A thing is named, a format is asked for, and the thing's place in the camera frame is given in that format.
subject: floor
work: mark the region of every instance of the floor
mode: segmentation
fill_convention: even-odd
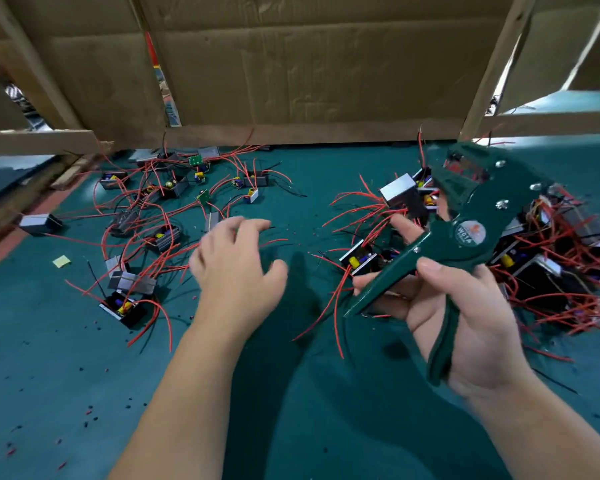
[[[435,159],[444,151],[443,144],[433,144],[427,154]],[[600,214],[600,139],[513,145],[512,151]],[[280,306],[248,341],[235,373],[224,478],[508,478],[484,430],[457,398],[426,384],[422,360],[411,353],[403,328],[361,317],[339,321],[344,360],[332,318],[306,341],[290,341],[316,318],[339,281],[330,265],[310,253],[351,244],[351,236],[321,227],[350,208],[330,207],[334,195],[358,190],[359,173],[377,187],[394,171],[413,172],[417,149],[300,146],[256,155],[263,166],[282,161],[276,170],[308,197],[267,187],[254,205],[232,207],[235,214],[272,220],[276,228],[263,242],[289,239],[264,248],[262,259],[264,266],[276,257],[286,260],[290,274]],[[207,187],[229,172],[223,164],[212,168]],[[87,176],[55,213],[89,207],[95,178]],[[165,209],[192,201],[195,193],[190,189]],[[224,190],[217,201],[224,205],[235,193]],[[99,201],[108,195],[96,192]],[[200,210],[179,217],[185,234],[199,238]],[[71,221],[64,235],[99,242],[103,220]],[[72,263],[56,269],[51,261],[61,255]],[[65,283],[90,286],[87,259],[96,274],[104,272],[96,246],[26,237],[0,262],[0,480],[106,476],[171,357],[165,320],[127,348],[136,332]],[[159,291],[175,343],[195,313],[192,297],[200,292],[192,278],[179,279],[165,279]],[[536,355],[529,360],[578,392],[549,384],[600,432],[600,334],[548,346],[575,364]]]

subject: wire stripper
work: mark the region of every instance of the wire stripper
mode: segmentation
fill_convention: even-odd
[[[450,220],[435,216],[428,230],[400,253],[371,281],[344,314],[356,315],[396,282],[416,269],[420,257],[471,273],[491,258],[504,229],[530,202],[547,192],[552,182],[512,158],[501,148],[456,143],[447,155],[457,173],[443,166],[431,169],[434,183],[447,198]],[[464,176],[472,173],[472,178]],[[440,384],[451,366],[459,319],[456,304],[447,296],[442,329],[427,363],[427,380]]]

